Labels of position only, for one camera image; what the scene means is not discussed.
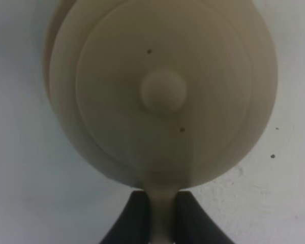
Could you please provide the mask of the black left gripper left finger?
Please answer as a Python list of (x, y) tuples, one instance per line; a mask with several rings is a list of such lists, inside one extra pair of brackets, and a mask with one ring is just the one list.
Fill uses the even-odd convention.
[(150, 238), (150, 203), (144, 191), (133, 191), (122, 213), (101, 240), (103, 244), (145, 244)]

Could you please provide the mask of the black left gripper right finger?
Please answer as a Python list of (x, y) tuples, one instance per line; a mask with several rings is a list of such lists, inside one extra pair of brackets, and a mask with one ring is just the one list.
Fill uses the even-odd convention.
[(172, 237), (175, 243), (234, 244), (190, 191), (176, 195)]

